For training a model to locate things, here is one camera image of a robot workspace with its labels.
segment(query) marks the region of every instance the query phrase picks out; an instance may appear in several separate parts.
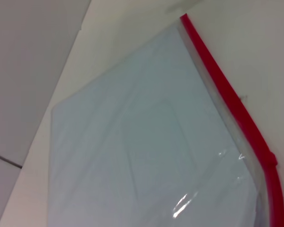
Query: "red zip strip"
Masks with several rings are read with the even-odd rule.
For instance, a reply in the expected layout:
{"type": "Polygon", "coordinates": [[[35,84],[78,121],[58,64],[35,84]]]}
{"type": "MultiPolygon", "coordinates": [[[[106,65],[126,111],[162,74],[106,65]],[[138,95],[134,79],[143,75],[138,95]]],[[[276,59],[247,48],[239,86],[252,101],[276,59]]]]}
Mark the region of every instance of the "red zip strip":
{"type": "Polygon", "coordinates": [[[180,19],[221,97],[253,148],[263,168],[268,192],[270,227],[284,227],[284,200],[280,179],[276,170],[276,165],[278,164],[276,157],[269,150],[259,129],[205,46],[188,15],[185,14],[180,19]]]}

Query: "clear plastic bag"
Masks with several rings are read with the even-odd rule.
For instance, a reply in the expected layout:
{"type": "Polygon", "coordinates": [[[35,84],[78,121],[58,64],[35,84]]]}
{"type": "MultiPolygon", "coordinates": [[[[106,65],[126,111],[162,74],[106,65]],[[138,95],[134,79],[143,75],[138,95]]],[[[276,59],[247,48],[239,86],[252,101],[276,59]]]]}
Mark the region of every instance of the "clear plastic bag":
{"type": "Polygon", "coordinates": [[[188,38],[173,25],[53,109],[49,227],[269,225],[264,172],[188,38]]]}

